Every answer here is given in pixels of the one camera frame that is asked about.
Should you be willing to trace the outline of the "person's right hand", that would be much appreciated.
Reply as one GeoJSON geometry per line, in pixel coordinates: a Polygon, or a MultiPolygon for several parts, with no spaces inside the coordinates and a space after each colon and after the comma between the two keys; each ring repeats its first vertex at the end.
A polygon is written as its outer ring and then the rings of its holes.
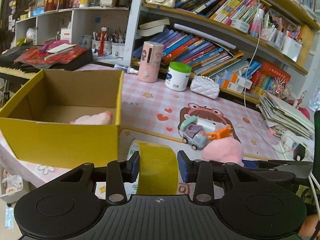
{"type": "Polygon", "coordinates": [[[318,222],[319,217],[317,214],[307,216],[298,235],[300,237],[311,237],[316,230],[316,225],[318,222]]]}

